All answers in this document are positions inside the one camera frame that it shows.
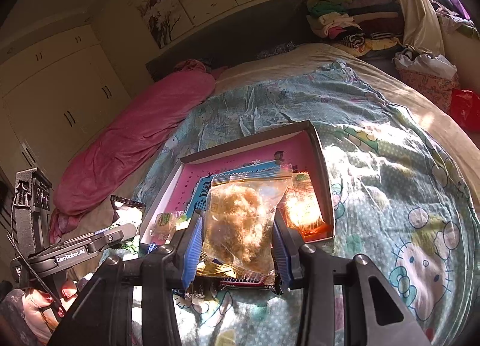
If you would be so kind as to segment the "left hand red nails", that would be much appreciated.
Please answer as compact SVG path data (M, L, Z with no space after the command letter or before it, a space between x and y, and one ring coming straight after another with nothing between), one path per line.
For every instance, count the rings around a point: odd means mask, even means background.
M77 285L71 279L67 279L60 293L60 300L66 310L72 306L77 295ZM59 324L53 303L50 295L33 288L27 289L22 297L24 320L42 345L47 345Z

